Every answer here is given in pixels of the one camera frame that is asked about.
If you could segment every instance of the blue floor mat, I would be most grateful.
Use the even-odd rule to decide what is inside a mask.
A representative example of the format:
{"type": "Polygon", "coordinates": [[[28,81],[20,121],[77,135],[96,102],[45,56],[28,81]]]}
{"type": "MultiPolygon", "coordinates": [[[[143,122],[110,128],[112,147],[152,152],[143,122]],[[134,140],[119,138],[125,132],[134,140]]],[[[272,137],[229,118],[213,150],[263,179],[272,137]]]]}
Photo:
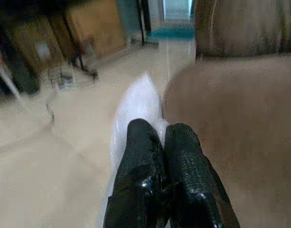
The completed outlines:
{"type": "Polygon", "coordinates": [[[159,28],[151,32],[148,39],[194,39],[194,28],[159,28]]]}

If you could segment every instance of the plastic bag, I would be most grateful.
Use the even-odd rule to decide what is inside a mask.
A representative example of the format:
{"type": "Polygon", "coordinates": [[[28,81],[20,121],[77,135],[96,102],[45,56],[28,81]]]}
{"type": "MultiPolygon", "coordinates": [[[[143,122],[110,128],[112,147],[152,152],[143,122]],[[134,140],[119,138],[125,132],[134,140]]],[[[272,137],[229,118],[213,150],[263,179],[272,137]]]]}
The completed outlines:
{"type": "Polygon", "coordinates": [[[148,73],[129,87],[116,112],[110,150],[112,174],[100,210],[100,228],[103,227],[107,200],[112,195],[116,172],[125,151],[127,126],[131,120],[137,118],[147,120],[155,128],[164,146],[168,123],[163,120],[161,100],[148,73]]]}

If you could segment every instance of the teal mat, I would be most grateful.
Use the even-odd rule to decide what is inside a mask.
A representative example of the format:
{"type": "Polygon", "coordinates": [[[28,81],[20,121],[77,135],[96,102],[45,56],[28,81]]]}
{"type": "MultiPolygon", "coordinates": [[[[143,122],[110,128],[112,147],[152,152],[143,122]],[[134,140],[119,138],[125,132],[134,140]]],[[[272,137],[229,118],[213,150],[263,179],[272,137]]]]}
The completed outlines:
{"type": "Polygon", "coordinates": [[[194,28],[159,28],[151,32],[148,39],[194,39],[194,28]]]}

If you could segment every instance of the tiled floor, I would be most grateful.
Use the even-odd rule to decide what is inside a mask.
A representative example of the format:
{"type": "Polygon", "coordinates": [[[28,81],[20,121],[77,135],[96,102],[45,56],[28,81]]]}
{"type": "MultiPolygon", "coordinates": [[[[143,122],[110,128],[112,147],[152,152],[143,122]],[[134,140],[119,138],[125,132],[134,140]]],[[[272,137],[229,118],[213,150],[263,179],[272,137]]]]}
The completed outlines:
{"type": "Polygon", "coordinates": [[[49,84],[26,98],[0,101],[0,228],[96,226],[110,173],[113,119],[125,90],[147,71],[160,95],[193,62],[190,41],[164,41],[99,68],[99,80],[59,92],[50,123],[49,84]]]}

